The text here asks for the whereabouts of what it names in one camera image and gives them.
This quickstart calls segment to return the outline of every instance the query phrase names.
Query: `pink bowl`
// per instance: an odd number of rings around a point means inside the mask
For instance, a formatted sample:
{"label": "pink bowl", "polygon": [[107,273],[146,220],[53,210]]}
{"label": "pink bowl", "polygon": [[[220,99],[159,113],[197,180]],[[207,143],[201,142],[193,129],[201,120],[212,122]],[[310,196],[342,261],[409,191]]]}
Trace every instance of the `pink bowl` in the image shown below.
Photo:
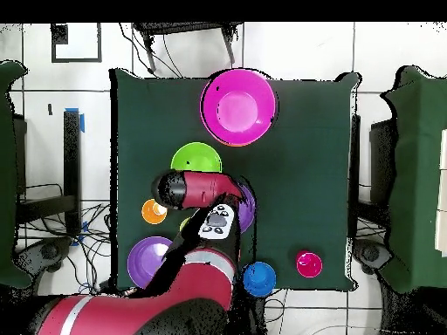
{"label": "pink bowl", "polygon": [[205,86],[200,112],[216,140],[241,147],[269,129],[275,115],[275,95],[260,74],[240,68],[228,70]]}
{"label": "pink bowl", "polygon": [[296,258],[297,270],[303,277],[317,277],[323,269],[321,258],[315,253],[302,250]]}

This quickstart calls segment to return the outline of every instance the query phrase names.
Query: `small pink cup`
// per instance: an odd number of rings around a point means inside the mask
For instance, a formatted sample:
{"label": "small pink cup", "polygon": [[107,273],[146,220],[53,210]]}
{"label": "small pink cup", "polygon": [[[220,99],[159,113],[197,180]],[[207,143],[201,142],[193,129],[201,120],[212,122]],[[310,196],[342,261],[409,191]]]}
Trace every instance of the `small pink cup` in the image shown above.
{"label": "small pink cup", "polygon": [[295,262],[298,273],[303,277],[317,277],[323,269],[321,258],[308,250],[298,252]]}

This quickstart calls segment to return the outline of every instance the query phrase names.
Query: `green bowl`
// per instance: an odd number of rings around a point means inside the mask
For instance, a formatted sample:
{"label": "green bowl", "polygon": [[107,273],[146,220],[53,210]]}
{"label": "green bowl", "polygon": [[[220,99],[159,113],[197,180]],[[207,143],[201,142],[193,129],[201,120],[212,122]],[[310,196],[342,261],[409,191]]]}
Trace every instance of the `green bowl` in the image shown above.
{"label": "green bowl", "polygon": [[214,148],[202,142],[190,142],[174,154],[171,168],[177,171],[222,172],[222,161]]}

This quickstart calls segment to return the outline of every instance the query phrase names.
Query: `white tile floor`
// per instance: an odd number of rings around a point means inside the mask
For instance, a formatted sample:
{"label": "white tile floor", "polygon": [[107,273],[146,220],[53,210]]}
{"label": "white tile floor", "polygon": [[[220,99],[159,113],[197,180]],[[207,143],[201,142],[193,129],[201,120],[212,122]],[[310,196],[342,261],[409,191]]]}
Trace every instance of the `white tile floor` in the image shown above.
{"label": "white tile floor", "polygon": [[[94,32],[88,31],[94,29],[94,24],[85,24],[84,29],[78,24],[68,27],[69,44],[58,46],[57,55],[89,57],[97,43]],[[130,24],[122,24],[122,31],[133,38]],[[135,36],[141,42],[138,32]],[[167,35],[165,40],[171,58],[185,77],[206,78],[230,67],[220,30]],[[28,68],[23,84],[22,79],[16,81],[10,93],[16,112],[28,120],[27,182],[63,183],[62,112],[67,107],[77,107],[86,117],[86,131],[81,134],[83,208],[99,202],[106,204],[109,199],[108,69],[120,67],[137,76],[150,77],[141,63],[148,65],[146,52],[137,45],[140,61],[119,24],[101,24],[101,50],[102,63],[53,64],[49,24],[0,24],[0,60],[18,60]],[[158,58],[172,67],[162,37],[155,37],[154,50]],[[246,23],[237,27],[233,51],[233,66],[257,68],[275,79],[330,80],[352,70],[361,74],[357,103],[361,116],[360,183],[364,185],[370,183],[370,126],[391,117],[379,93],[392,87],[395,73],[402,65],[419,65],[436,77],[447,74],[447,30],[443,24]],[[159,76],[173,77],[165,65],[157,60],[155,64]],[[48,104],[52,104],[52,115],[48,113]],[[360,192],[361,199],[369,199],[368,188],[360,188]],[[33,194],[56,195],[57,189],[40,189]],[[94,227],[107,230],[102,218]],[[110,248],[103,244],[100,251],[107,255]],[[85,258],[79,247],[72,247],[70,257],[78,266],[79,280],[86,281]],[[95,258],[99,281],[108,278],[109,263],[106,256]],[[274,297],[287,308],[283,317],[268,324],[269,334],[377,335],[375,328],[380,327],[382,316],[380,286],[375,277],[363,274],[355,261],[352,276],[359,286],[349,293],[277,293]],[[39,293],[70,294],[78,290],[73,267],[65,261],[61,270],[44,275]],[[276,301],[267,306],[271,307],[266,309],[267,319],[277,318],[282,312]]]}

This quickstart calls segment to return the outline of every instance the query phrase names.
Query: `dark green table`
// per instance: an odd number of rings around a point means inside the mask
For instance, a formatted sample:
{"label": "dark green table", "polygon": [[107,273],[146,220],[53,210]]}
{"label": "dark green table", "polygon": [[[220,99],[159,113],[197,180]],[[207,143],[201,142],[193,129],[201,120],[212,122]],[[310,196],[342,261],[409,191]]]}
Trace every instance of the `dark green table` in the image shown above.
{"label": "dark green table", "polygon": [[[207,79],[138,79],[114,70],[118,114],[118,288],[133,286],[127,255],[144,237],[173,239],[192,210],[170,210],[150,225],[141,206],[150,184],[169,168],[175,151],[201,141],[220,154],[223,171],[246,177],[258,200],[258,260],[277,273],[277,288],[352,290],[345,276],[350,97],[356,73],[333,81],[270,80],[279,98],[271,129],[246,147],[227,147],[205,129],[199,100]],[[242,237],[251,259],[253,225]],[[299,250],[317,252],[323,271],[314,279],[295,268]]]}
{"label": "dark green table", "polygon": [[447,288],[447,258],[435,250],[439,157],[447,129],[447,79],[410,65],[384,94],[396,119],[394,187],[389,198],[389,247],[395,257],[381,270],[405,293],[421,286]]}

